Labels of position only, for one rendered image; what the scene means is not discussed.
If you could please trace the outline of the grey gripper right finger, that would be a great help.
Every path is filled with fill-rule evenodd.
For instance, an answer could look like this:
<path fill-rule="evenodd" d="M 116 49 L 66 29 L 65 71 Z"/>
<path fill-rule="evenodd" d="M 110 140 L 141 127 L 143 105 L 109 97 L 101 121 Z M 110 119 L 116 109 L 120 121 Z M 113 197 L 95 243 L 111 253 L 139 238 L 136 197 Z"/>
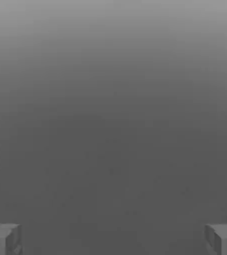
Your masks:
<path fill-rule="evenodd" d="M 206 224 L 204 237 L 208 255 L 227 255 L 227 224 Z"/>

